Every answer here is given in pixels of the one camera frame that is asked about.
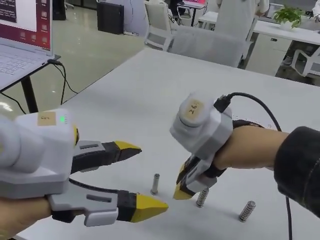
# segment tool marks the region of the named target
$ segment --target pink screen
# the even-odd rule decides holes
[[[0,38],[50,50],[51,0],[0,0]]]
[[[193,2],[198,4],[205,4],[206,0],[185,0],[186,2]]]

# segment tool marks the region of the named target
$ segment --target gray gripper finger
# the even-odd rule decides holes
[[[94,191],[71,182],[66,192],[52,194],[48,200],[53,211],[83,210],[87,227],[111,225],[118,217],[118,194]]]

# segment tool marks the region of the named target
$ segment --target black jacket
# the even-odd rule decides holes
[[[320,218],[320,132],[298,127],[283,142],[274,162],[281,193]]]

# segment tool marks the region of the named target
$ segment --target gray floor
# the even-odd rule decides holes
[[[62,58],[67,80],[79,92],[119,66],[144,48],[140,37],[114,35],[98,31],[97,12],[75,8],[68,9],[66,21],[53,21],[53,49]],[[48,66],[31,77],[40,111],[59,106],[64,80],[57,69]],[[5,94],[17,99],[28,110],[20,84]],[[66,91],[65,99],[74,93]],[[16,103],[0,95],[0,114],[11,119],[22,112]]]

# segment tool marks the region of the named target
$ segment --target metal spring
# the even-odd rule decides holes
[[[195,203],[198,208],[202,208],[204,206],[208,194],[209,194],[208,187],[206,187],[204,190],[200,192],[199,197]]]
[[[248,201],[248,203],[246,204],[246,206],[244,207],[244,209],[239,215],[239,220],[243,223],[247,221],[250,214],[254,211],[255,208],[256,208],[256,203],[254,201]]]

